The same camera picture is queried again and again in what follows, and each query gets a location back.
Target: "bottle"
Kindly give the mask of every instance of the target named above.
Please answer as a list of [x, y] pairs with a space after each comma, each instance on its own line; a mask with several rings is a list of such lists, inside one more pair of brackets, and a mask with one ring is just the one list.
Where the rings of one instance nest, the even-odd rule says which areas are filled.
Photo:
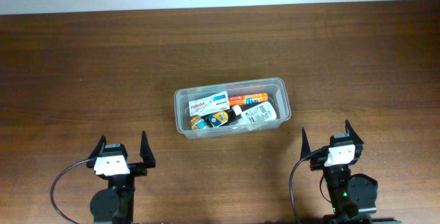
[[232, 107], [236, 104], [252, 104], [252, 103], [262, 103], [268, 101], [269, 97], [267, 93], [255, 93], [247, 94], [244, 96], [233, 96], [229, 97], [229, 105]]
[[233, 121], [230, 125], [251, 124], [276, 119], [274, 107], [269, 102], [263, 102], [241, 113], [241, 118]]
[[204, 129], [209, 128], [209, 126], [206, 124], [205, 120], [203, 120], [199, 115], [193, 117], [190, 121], [191, 129], [192, 130], [198, 130], [198, 129]]
[[241, 107], [236, 105], [227, 111], [219, 111], [209, 115], [205, 121], [211, 127], [219, 127], [225, 124], [229, 124], [236, 120], [237, 116], [241, 114]]

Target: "white bottle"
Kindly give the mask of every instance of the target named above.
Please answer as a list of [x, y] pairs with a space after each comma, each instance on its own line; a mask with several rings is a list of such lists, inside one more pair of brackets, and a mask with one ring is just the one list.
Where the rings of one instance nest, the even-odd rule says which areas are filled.
[[255, 107], [249, 108], [241, 113], [241, 118], [237, 121], [231, 122], [230, 125], [235, 124], [251, 124], [255, 122], [264, 122], [276, 119], [276, 112], [274, 107], [269, 102], [263, 102]]

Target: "plastic container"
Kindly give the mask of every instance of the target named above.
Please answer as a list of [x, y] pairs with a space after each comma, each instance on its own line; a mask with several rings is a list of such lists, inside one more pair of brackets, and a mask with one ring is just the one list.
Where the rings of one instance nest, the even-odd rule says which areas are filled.
[[[269, 102], [275, 109], [276, 119], [253, 124], [220, 126], [217, 128], [205, 128], [196, 131], [192, 130], [190, 125], [191, 118], [189, 114], [189, 101], [211, 96], [212, 94], [221, 91], [227, 91], [229, 96], [242, 96], [245, 94], [267, 92], [269, 95]], [[292, 116], [286, 87], [281, 78], [267, 78], [180, 89], [174, 93], [174, 108], [177, 130], [184, 134], [188, 139], [232, 135], [278, 128], [281, 123]]]

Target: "brown wooden surface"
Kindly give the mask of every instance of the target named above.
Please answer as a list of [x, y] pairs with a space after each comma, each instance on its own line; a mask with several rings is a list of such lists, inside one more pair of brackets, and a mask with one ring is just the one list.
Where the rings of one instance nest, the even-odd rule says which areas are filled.
[[[440, 1], [280, 5], [0, 16], [1, 223], [63, 223], [55, 176], [101, 135], [139, 161], [138, 223], [293, 221], [288, 179], [300, 129], [312, 149], [344, 131], [365, 141], [352, 167], [379, 181], [376, 217], [440, 219]], [[176, 90], [281, 77], [292, 116], [280, 128], [211, 139], [176, 131]], [[332, 213], [321, 174], [299, 168], [300, 215]], [[56, 201], [91, 223], [106, 182], [85, 167]]]

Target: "dark bottle with yellow label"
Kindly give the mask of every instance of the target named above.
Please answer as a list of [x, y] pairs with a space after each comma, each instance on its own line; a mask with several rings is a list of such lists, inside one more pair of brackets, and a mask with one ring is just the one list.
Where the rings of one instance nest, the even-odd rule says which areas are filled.
[[227, 111], [219, 111], [218, 113], [209, 115], [205, 118], [205, 121], [210, 127], [215, 128], [233, 122], [240, 114], [241, 107], [239, 105], [236, 105]]

